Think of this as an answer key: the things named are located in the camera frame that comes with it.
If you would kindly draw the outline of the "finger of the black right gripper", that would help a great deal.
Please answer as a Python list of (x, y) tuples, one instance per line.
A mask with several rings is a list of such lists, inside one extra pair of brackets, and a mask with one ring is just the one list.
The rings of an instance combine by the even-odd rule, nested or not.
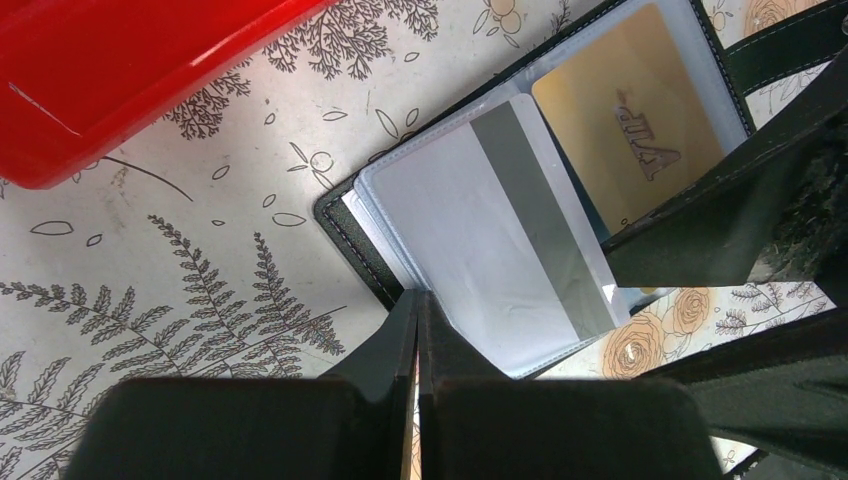
[(847, 250), (847, 56), (715, 168), (602, 246), (622, 287), (809, 281)]
[(643, 375), (683, 385), (708, 432), (831, 474), (847, 471), (847, 310), (824, 311)]

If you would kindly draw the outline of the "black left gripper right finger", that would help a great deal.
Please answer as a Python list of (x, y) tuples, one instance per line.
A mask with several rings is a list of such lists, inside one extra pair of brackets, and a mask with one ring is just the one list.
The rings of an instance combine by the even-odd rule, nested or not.
[(426, 479), (718, 479), (695, 401), (665, 380), (512, 380), (420, 296)]

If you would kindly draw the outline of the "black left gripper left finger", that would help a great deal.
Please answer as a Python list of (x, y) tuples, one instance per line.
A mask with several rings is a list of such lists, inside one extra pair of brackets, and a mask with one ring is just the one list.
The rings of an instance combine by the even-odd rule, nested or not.
[(144, 378), (96, 408), (70, 479), (406, 479), (420, 294), (316, 378)]

